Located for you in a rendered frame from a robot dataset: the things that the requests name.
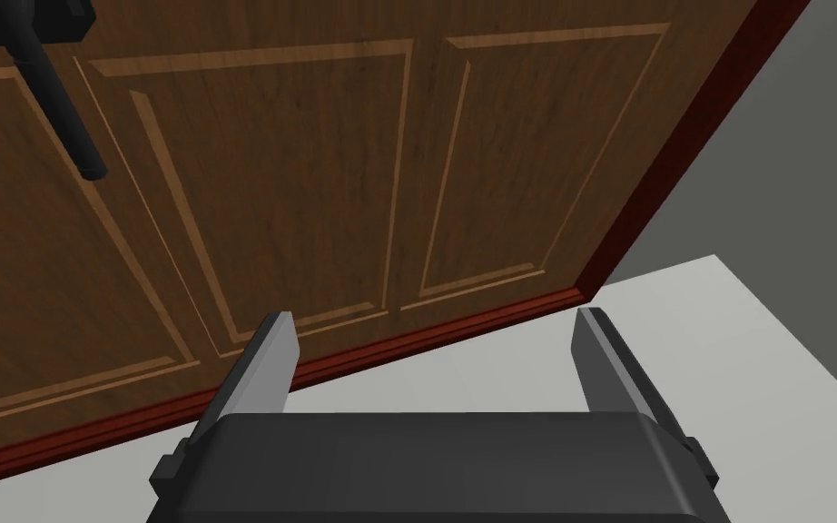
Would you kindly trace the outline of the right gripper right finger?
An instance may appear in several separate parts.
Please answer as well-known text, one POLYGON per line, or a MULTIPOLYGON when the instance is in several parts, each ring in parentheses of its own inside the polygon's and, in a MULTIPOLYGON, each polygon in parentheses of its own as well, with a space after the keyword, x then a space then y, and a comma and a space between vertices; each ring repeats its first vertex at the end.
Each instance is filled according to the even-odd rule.
POLYGON ((603 309, 576 310, 570 351, 591 411, 638 412, 680 436, 679 421, 603 309))

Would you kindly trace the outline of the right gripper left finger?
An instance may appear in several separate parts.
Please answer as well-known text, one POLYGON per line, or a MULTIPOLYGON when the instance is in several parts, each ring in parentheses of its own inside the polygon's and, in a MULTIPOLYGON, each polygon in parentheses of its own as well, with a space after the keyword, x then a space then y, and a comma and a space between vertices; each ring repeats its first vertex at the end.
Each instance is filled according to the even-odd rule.
POLYGON ((189 442, 197 443, 226 415, 284 410, 299 356, 292 313, 269 313, 195 424, 189 442))

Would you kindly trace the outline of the brown panelled wooden door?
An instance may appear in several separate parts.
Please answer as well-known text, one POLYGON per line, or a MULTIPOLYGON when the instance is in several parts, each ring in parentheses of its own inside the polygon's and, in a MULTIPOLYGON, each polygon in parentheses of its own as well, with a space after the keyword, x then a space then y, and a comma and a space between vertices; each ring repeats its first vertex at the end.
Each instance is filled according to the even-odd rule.
POLYGON ((0 448, 577 287, 758 0, 92 0, 0 48, 0 448))

